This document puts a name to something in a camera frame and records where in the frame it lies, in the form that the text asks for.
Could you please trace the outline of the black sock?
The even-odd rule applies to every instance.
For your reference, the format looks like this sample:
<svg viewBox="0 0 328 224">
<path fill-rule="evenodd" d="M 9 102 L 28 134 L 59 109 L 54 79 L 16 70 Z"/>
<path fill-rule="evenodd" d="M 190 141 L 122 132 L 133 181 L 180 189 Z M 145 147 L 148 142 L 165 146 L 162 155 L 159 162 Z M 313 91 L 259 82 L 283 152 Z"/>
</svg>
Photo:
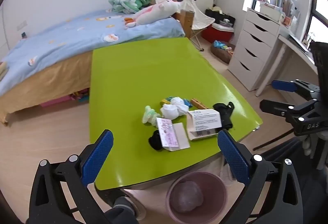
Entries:
<svg viewBox="0 0 328 224">
<path fill-rule="evenodd" d="M 234 108 L 235 106 L 231 101 L 227 105 L 223 103 L 217 103 L 213 105 L 213 109 L 220 113 L 222 127 L 219 128 L 219 130 L 230 130 L 233 128 L 231 115 L 233 113 Z"/>
</svg>

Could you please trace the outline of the brown pet bed with toys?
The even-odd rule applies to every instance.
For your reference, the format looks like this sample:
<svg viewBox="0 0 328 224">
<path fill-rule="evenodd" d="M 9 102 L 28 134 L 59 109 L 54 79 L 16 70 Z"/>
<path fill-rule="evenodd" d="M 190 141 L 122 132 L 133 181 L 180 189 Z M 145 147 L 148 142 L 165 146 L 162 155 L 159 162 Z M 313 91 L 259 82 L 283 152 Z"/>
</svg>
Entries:
<svg viewBox="0 0 328 224">
<path fill-rule="evenodd" d="M 214 41 L 210 50 L 214 56 L 224 63 L 229 64 L 235 50 L 235 45 L 228 42 Z"/>
</svg>

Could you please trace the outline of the wooden clothespin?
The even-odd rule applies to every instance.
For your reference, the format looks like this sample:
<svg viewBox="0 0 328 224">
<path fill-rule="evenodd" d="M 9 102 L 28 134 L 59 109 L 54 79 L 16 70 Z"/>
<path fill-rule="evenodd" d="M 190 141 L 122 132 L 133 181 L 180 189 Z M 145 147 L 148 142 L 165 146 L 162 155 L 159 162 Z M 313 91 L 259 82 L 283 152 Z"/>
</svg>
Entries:
<svg viewBox="0 0 328 224">
<path fill-rule="evenodd" d="M 208 109 L 203 103 L 199 102 L 197 99 L 191 99 L 190 103 L 197 109 Z"/>
</svg>

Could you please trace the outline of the white folding chair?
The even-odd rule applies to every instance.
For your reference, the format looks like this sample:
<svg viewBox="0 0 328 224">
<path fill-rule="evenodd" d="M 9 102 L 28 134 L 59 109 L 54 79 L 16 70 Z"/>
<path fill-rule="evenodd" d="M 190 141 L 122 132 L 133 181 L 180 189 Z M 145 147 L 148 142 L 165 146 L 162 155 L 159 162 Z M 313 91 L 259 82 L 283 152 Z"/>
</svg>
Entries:
<svg viewBox="0 0 328 224">
<path fill-rule="evenodd" d="M 155 1 L 156 3 L 159 3 L 168 0 L 155 0 Z M 198 35 L 203 30 L 213 25 L 215 19 L 201 12 L 201 10 L 196 5 L 195 0 L 172 0 L 172 1 L 179 3 L 178 13 L 186 12 L 186 13 L 192 13 L 194 15 L 191 24 L 190 40 L 200 52 L 203 52 L 204 49 L 200 45 Z"/>
</svg>

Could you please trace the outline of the white desk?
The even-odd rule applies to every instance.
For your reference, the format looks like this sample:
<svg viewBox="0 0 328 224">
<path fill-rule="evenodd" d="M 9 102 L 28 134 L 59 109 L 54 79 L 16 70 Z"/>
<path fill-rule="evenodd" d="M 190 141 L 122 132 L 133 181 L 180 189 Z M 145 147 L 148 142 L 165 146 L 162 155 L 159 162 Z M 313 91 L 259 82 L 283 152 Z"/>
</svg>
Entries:
<svg viewBox="0 0 328 224">
<path fill-rule="evenodd" d="M 273 80 L 294 79 L 317 84 L 318 70 L 310 52 L 286 27 L 281 26 L 257 77 L 255 95 L 259 97 Z"/>
</svg>

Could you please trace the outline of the yellow binder clip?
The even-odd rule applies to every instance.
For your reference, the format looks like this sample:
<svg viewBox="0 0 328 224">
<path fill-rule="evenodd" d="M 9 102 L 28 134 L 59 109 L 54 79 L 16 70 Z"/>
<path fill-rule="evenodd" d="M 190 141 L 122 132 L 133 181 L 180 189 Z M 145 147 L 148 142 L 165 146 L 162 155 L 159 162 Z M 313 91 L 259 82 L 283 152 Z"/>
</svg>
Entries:
<svg viewBox="0 0 328 224">
<path fill-rule="evenodd" d="M 160 105 L 161 106 L 163 106 L 165 104 L 170 104 L 170 102 L 168 100 L 166 100 L 166 99 L 163 99 L 163 100 L 160 101 Z"/>
</svg>

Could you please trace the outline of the red storage box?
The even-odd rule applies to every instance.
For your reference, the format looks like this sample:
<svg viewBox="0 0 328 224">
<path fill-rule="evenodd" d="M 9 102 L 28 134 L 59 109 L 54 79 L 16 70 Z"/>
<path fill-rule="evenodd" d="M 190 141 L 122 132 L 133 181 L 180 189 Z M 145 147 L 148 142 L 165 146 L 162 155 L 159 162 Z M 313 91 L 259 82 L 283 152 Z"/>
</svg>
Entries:
<svg viewBox="0 0 328 224">
<path fill-rule="evenodd" d="M 213 23 L 201 32 L 201 36 L 208 42 L 214 41 L 229 42 L 234 35 L 232 27 L 225 27 L 221 24 Z"/>
</svg>

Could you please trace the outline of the pink white plush toy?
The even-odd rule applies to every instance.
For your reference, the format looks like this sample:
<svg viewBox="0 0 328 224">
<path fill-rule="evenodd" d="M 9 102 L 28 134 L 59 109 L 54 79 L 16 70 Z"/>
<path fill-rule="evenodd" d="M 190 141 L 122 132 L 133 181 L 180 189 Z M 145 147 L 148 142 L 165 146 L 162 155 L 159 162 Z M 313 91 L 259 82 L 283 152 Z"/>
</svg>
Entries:
<svg viewBox="0 0 328 224">
<path fill-rule="evenodd" d="M 124 25 L 132 28 L 138 25 L 152 24 L 174 15 L 180 9 L 180 2 L 163 1 L 140 10 L 131 17 L 124 18 Z"/>
</svg>

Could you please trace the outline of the bed with blue sheet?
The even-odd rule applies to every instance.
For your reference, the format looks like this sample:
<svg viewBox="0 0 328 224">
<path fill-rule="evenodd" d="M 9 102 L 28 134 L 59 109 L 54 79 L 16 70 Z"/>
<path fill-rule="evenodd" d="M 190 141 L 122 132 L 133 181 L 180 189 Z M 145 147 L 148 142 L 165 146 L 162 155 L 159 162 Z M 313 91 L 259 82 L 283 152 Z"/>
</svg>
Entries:
<svg viewBox="0 0 328 224">
<path fill-rule="evenodd" d="M 185 33 L 173 17 L 126 28 L 124 14 L 99 10 L 21 39 L 1 59 L 1 123 L 8 115 L 90 87 L 93 51 Z"/>
</svg>

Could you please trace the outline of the blue binder clip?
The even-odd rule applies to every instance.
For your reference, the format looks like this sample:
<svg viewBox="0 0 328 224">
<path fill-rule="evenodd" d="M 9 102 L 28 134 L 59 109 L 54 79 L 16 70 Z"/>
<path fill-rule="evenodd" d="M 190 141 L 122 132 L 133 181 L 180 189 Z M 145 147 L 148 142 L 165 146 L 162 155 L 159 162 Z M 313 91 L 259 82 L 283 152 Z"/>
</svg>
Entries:
<svg viewBox="0 0 328 224">
<path fill-rule="evenodd" d="M 189 100 L 184 99 L 183 101 L 184 101 L 184 104 L 187 105 L 189 108 L 193 107 L 192 103 Z"/>
</svg>

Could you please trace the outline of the green white tissue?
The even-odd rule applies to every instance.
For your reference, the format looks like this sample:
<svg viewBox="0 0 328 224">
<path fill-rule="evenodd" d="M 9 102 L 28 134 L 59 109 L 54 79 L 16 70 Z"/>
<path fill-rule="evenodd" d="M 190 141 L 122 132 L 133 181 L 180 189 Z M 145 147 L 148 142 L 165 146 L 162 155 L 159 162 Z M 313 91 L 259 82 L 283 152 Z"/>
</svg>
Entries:
<svg viewBox="0 0 328 224">
<path fill-rule="evenodd" d="M 150 123 L 152 126 L 157 127 L 157 118 L 160 118 L 161 115 L 152 109 L 149 105 L 145 107 L 145 112 L 142 117 L 142 123 Z"/>
</svg>

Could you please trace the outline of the white drawer unit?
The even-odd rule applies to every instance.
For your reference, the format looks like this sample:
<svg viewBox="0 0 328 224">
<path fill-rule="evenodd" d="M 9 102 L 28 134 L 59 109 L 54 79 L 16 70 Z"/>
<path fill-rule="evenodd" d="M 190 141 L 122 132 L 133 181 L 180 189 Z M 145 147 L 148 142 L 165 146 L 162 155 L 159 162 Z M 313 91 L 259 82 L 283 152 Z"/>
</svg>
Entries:
<svg viewBox="0 0 328 224">
<path fill-rule="evenodd" d="M 247 10 L 228 70 L 250 92 L 259 86 L 279 31 L 276 21 L 255 10 Z"/>
</svg>

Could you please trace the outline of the pink trash bin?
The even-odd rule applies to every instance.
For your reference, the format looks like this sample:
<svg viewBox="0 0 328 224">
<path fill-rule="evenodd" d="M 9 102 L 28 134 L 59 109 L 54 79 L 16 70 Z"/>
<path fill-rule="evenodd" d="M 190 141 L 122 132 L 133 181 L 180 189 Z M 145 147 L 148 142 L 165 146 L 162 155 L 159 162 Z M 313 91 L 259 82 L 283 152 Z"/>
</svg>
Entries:
<svg viewBox="0 0 328 224">
<path fill-rule="evenodd" d="M 227 189 L 221 178 L 205 171 L 178 178 L 166 194 L 166 211 L 177 223 L 211 223 L 227 204 Z"/>
</svg>

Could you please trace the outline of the green plush blanket pile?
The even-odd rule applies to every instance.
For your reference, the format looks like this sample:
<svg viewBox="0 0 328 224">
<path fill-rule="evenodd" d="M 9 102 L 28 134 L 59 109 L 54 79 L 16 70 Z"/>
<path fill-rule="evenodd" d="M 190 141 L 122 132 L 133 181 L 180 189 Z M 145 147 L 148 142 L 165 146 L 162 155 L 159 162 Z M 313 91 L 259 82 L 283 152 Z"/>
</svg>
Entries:
<svg viewBox="0 0 328 224">
<path fill-rule="evenodd" d="M 112 11 L 124 14 L 134 14 L 149 6 L 152 0 L 108 0 Z"/>
</svg>

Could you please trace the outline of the white medicine box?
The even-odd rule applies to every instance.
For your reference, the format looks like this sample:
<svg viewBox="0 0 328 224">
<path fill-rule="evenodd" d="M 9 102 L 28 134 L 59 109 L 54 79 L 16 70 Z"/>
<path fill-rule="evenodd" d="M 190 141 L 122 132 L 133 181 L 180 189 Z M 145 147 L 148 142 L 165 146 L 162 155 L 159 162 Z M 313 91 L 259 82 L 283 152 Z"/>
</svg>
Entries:
<svg viewBox="0 0 328 224">
<path fill-rule="evenodd" d="M 222 128 L 220 113 L 214 109 L 192 110 L 186 117 L 187 135 L 191 141 L 212 137 Z"/>
</svg>

